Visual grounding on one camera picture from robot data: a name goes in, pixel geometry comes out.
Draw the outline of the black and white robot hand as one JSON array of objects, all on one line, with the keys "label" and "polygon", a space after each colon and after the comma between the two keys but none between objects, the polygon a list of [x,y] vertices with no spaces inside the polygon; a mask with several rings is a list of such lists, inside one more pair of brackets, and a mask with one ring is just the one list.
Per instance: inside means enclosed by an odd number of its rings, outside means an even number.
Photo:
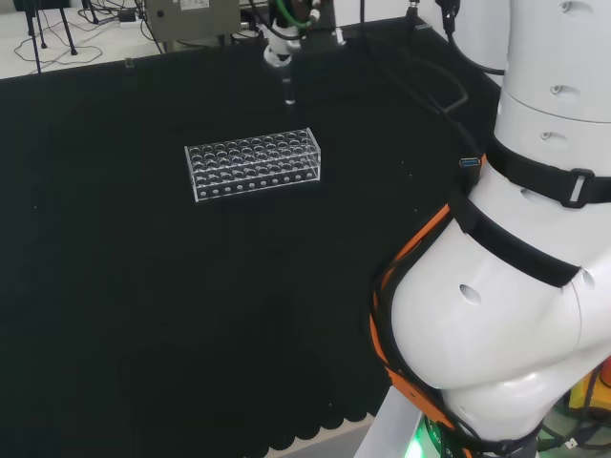
[{"label": "black and white robot hand", "polygon": [[268,1],[264,57],[276,68],[286,67],[301,53],[328,51],[335,40],[332,1]]}]

